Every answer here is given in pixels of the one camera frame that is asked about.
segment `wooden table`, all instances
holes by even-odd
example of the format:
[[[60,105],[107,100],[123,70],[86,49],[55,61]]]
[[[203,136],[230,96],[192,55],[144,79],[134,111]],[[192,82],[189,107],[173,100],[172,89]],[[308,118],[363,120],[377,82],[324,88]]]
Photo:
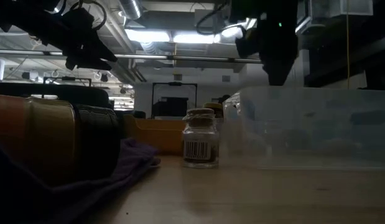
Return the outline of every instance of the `wooden table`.
[[[163,157],[155,172],[87,223],[385,223],[385,172],[188,169]]]

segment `fluorescent light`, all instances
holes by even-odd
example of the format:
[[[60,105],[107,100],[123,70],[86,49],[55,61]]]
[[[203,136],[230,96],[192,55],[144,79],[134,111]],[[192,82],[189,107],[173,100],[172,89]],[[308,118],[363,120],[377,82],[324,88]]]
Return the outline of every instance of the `fluorescent light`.
[[[44,82],[43,78],[42,77],[37,77],[37,82],[38,83],[43,83]]]
[[[169,42],[170,37],[166,31],[125,30],[129,39],[138,42]]]
[[[133,110],[134,108],[128,108],[128,109],[121,109],[121,108],[115,108],[114,110],[118,110],[118,111],[129,111],[129,110]]]
[[[131,97],[127,97],[127,96],[110,96],[109,99],[110,100],[132,100]]]
[[[215,35],[215,38],[213,39],[213,42],[214,43],[220,43],[220,41],[221,41],[221,35],[220,34]]]
[[[254,27],[254,25],[256,25],[257,23],[257,19],[251,19],[250,22],[248,23],[248,25],[246,26],[246,29],[250,29],[252,27]]]
[[[42,95],[32,94],[31,97],[40,98],[41,99]],[[58,96],[57,95],[44,95],[44,98],[48,99],[48,100],[57,100]]]
[[[114,105],[113,108],[134,108],[134,105]]]
[[[232,37],[232,36],[236,35],[239,32],[239,30],[240,30],[239,27],[231,27],[231,28],[228,28],[228,29],[224,30],[223,32],[221,32],[221,34],[224,37]]]
[[[121,106],[124,106],[124,105],[134,106],[134,102],[133,102],[133,101],[115,101],[115,105],[121,105]]]
[[[125,108],[130,106],[134,106],[134,103],[115,103],[116,108]]]
[[[173,41],[185,44],[212,44],[214,38],[214,35],[178,34],[173,38]]]

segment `jar label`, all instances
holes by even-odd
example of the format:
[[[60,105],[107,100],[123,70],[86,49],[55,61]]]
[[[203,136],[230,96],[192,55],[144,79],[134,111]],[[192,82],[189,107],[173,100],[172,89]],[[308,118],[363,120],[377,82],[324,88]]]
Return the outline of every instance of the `jar label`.
[[[184,135],[184,158],[210,160],[211,139],[204,134]]]

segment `yellow bin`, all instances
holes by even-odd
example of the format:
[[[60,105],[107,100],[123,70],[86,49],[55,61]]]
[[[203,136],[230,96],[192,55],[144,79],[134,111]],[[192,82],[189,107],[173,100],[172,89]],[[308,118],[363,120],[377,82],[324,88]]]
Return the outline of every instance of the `yellow bin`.
[[[184,121],[137,119],[124,115],[127,138],[158,148],[159,154],[182,156]]]

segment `purple cloth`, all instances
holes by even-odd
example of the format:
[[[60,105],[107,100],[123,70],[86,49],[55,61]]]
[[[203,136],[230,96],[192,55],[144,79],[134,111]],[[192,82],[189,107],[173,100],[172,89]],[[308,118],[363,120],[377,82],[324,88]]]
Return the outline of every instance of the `purple cloth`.
[[[0,150],[0,223],[71,223],[104,196],[127,190],[158,165],[156,152],[146,144],[124,139],[110,177],[50,188]]]

